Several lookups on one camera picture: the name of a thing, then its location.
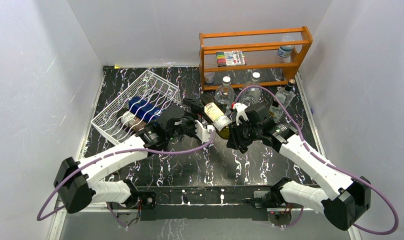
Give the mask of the clear round white-capped bottle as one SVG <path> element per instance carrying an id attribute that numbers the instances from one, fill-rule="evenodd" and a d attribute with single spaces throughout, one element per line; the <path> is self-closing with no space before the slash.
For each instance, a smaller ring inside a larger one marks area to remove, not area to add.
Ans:
<path id="1" fill-rule="evenodd" d="M 214 103 L 227 116 L 231 115 L 231 104 L 235 99 L 235 91 L 231 86 L 231 78 L 224 76 L 222 84 L 215 90 Z"/>

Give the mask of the blue square bottle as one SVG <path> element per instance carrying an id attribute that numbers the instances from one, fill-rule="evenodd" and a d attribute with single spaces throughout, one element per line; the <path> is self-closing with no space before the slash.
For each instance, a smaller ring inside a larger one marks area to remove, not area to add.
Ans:
<path id="1" fill-rule="evenodd" d="M 128 101 L 128 108 L 130 112 L 144 120 L 146 123 L 158 118 L 162 113 L 161 109 L 138 96 L 135 96 Z"/>

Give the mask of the dark green wine bottle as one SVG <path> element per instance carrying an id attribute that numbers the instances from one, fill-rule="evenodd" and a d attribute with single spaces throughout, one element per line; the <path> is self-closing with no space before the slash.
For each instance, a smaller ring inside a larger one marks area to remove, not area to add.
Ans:
<path id="1" fill-rule="evenodd" d="M 146 127 L 147 123 L 135 116 L 127 109 L 122 109 L 117 112 L 116 117 L 119 120 L 119 124 L 128 130 L 139 131 Z"/>

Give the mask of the grey bottle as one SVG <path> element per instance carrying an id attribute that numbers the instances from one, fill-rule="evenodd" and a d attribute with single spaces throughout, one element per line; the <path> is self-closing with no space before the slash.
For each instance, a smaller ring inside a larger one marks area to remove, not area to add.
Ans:
<path id="1" fill-rule="evenodd" d="M 293 92 L 293 88 L 296 84 L 295 79 L 288 80 L 288 83 L 285 87 L 280 88 L 275 94 L 276 98 L 269 106 L 269 114 L 273 117 L 275 123 L 278 123 L 281 117 L 283 116 L 284 109 L 286 109 L 293 98 L 295 97 L 295 93 Z"/>

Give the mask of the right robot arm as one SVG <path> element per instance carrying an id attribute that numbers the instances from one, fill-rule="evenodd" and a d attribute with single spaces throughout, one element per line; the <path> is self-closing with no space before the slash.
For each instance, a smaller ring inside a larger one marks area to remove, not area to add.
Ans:
<path id="1" fill-rule="evenodd" d="M 236 119 L 230 124 L 227 147 L 245 153 L 261 141 L 305 171 L 318 188 L 283 178 L 270 188 L 269 200 L 278 207 L 295 203 L 322 213 L 336 228 L 346 231 L 369 209 L 371 188 L 364 177 L 355 179 L 334 169 L 288 123 L 276 123 L 267 108 L 256 103 L 232 105 Z"/>

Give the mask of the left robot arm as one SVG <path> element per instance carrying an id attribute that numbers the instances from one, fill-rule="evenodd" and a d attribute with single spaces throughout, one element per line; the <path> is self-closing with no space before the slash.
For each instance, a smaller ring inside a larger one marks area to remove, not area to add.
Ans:
<path id="1" fill-rule="evenodd" d="M 210 143 L 215 129 L 211 124 L 204 126 L 200 122 L 203 105 L 187 98 L 184 103 L 195 107 L 196 112 L 187 112 L 175 105 L 168 107 L 122 143 L 88 158 L 64 159 L 53 185 L 66 211 L 74 214 L 90 204 L 102 202 L 133 208 L 142 199 L 135 185 L 129 180 L 104 181 L 107 175 L 153 154 L 191 153 L 190 149 L 166 151 L 176 136 L 187 135 L 205 146 Z"/>

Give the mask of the small glass jar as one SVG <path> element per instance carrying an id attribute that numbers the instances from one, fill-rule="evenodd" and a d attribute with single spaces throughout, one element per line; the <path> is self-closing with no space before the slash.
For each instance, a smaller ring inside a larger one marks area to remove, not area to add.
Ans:
<path id="1" fill-rule="evenodd" d="M 205 85 L 210 86 L 214 84 L 214 76 L 215 76 L 214 72 L 205 72 L 203 76 L 205 79 Z"/>

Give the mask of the marker pen set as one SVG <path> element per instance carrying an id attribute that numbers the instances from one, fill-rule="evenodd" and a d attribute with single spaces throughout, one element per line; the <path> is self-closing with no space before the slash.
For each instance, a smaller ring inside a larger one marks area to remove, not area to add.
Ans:
<path id="1" fill-rule="evenodd" d="M 233 67 L 246 65 L 246 58 L 243 51 L 218 51 L 215 53 L 218 67 Z"/>

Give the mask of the orange wooden shelf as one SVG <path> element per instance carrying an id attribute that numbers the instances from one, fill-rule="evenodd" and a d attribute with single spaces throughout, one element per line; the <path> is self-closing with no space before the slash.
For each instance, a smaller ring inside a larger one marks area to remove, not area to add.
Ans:
<path id="1" fill-rule="evenodd" d="M 294 41 L 282 42 L 283 36 L 294 37 Z M 307 26 L 237 32 L 200 33 L 199 71 L 203 91 L 212 91 L 216 85 L 205 85 L 203 74 L 207 72 L 242 71 L 253 69 L 281 69 L 284 80 L 268 80 L 262 86 L 283 85 L 296 76 L 307 55 L 313 36 Z M 281 45 L 293 45 L 291 62 L 281 62 L 277 50 Z M 243 51 L 246 65 L 218 67 L 216 52 Z"/>

